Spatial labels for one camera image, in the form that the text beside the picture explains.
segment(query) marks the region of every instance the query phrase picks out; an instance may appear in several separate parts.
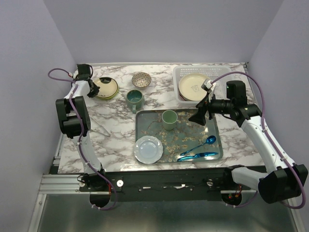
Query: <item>table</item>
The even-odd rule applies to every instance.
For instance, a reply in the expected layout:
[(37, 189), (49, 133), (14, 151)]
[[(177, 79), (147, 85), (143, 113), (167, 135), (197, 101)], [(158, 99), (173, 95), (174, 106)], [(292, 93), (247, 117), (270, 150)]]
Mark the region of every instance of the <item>table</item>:
[[(135, 143), (135, 115), (127, 108), (125, 96), (135, 87), (131, 77), (136, 72), (149, 73), (152, 77), (151, 84), (142, 90), (146, 102), (143, 110), (177, 109), (184, 108), (175, 99), (172, 70), (180, 64), (147, 64), (147, 65), (113, 65), (94, 66), (92, 79), (98, 77), (114, 78), (119, 85), (119, 93), (111, 100), (103, 101), (97, 98), (86, 98), (89, 115), (94, 120), (93, 132), (90, 133), (95, 153), (107, 172), (118, 171), (145, 171), (145, 170), (175, 170), (194, 168), (227, 167), (236, 164), (245, 166), (264, 165), (260, 155), (249, 137), (240, 129), (236, 122), (220, 115), (216, 116), (220, 138), (223, 146), (223, 158), (215, 162), (182, 162), (173, 164), (145, 165), (138, 163), (133, 155)], [(244, 72), (240, 63), (208, 63), (205, 65), (225, 65), (232, 71)], [(233, 76), (235, 80), (242, 80), (246, 84), (248, 102), (253, 103), (254, 97), (247, 77), (239, 74)], [(102, 125), (111, 134), (104, 136)], [(60, 146), (61, 156), (58, 169), (59, 174), (74, 174), (83, 172), (83, 164), (76, 147), (66, 136), (63, 136)]]

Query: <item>wall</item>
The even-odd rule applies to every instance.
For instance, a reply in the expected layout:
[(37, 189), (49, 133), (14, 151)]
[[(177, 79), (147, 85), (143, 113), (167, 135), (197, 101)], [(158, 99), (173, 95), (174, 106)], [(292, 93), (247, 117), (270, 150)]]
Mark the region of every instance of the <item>wall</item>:
[(282, 0), (44, 0), (77, 62), (249, 61)]
[[(249, 63), (261, 84), (266, 120), (282, 147), (309, 168), (309, 1), (285, 0)], [(305, 185), (309, 195), (309, 182)], [(309, 203), (301, 210), (309, 230)]]
[(42, 0), (2, 0), (0, 22), (0, 231), (25, 232), (60, 135), (55, 100), (70, 88), (47, 72), (75, 62)]

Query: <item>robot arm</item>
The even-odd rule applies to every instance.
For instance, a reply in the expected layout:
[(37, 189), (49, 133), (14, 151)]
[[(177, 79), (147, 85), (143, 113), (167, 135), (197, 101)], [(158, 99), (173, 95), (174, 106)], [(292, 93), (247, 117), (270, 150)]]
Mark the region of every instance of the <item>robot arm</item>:
[[(93, 146), (90, 141), (89, 131), (91, 129), (90, 117), (87, 111), (87, 107), (84, 101), (84, 96), (94, 97), (98, 94), (99, 87), (97, 87), (91, 80), (90, 66), (86, 64), (78, 65), (78, 75), (75, 78), (75, 83), (72, 83), (72, 88), (67, 96), (63, 99), (56, 100), (56, 109), (58, 114), (58, 120), (60, 129), (63, 134), (66, 134), (73, 141), (77, 147), (80, 157), (82, 154), (78, 149), (78, 140), (81, 134), (81, 125), (76, 115), (71, 115), (73, 109), (69, 102), (71, 97), (72, 102), (80, 115), (83, 125), (84, 134), (80, 140), (80, 147), (86, 160), (94, 167), (98, 172), (102, 170), (100, 161), (98, 160)], [(89, 165), (87, 165), (82, 159), (85, 174), (95, 173)]]
[(237, 122), (252, 140), (261, 155), (266, 166), (267, 173), (259, 173), (242, 165), (226, 168), (225, 181), (230, 184), (242, 184), (254, 190), (258, 190), (263, 200), (267, 203), (286, 200), (301, 194), (300, 187), (293, 173), (286, 165), (286, 160), (297, 173), (302, 185), (304, 185), (308, 171), (302, 165), (296, 165), (279, 145), (271, 131), (265, 124), (271, 139), (284, 155), (282, 159), (269, 141), (261, 125), (261, 111), (255, 104), (248, 104), (245, 84), (242, 81), (229, 81), (226, 84), (226, 96), (229, 100), (216, 100), (213, 95), (214, 88), (210, 81), (204, 83), (202, 88), (208, 91), (206, 97), (197, 105), (198, 112), (189, 121), (205, 125), (205, 114), (209, 113), (209, 119), (213, 114), (229, 114), (230, 119)]

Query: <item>mug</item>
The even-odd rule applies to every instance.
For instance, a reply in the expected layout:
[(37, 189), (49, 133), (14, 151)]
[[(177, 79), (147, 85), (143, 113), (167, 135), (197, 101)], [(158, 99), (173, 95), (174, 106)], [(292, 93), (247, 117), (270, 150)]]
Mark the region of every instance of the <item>mug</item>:
[(136, 111), (141, 109), (144, 103), (144, 95), (139, 90), (134, 89), (126, 94), (126, 104), (132, 109), (132, 113), (136, 114)]
[(176, 126), (178, 116), (177, 113), (173, 110), (166, 110), (162, 114), (162, 123), (164, 129), (167, 131), (172, 130)]

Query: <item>white basket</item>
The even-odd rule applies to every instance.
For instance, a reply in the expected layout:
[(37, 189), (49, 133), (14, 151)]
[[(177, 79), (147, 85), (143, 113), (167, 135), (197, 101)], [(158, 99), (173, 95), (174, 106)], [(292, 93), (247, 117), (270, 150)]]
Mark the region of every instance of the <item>white basket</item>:
[[(180, 80), (190, 74), (190, 73), (200, 73), (208, 76), (211, 80), (216, 79), (217, 77), (229, 73), (232, 70), (227, 66), (219, 66), (219, 65), (183, 65), (177, 66), (173, 70), (173, 83), (174, 83), (174, 92), (176, 96), (177, 102), (186, 105), (188, 107), (196, 106), (198, 101), (185, 101), (181, 95), (179, 94), (179, 82)], [(231, 76), (224, 77), (223, 80), (217, 81), (215, 95), (217, 99), (224, 99), (226, 97), (226, 82), (231, 80)]]

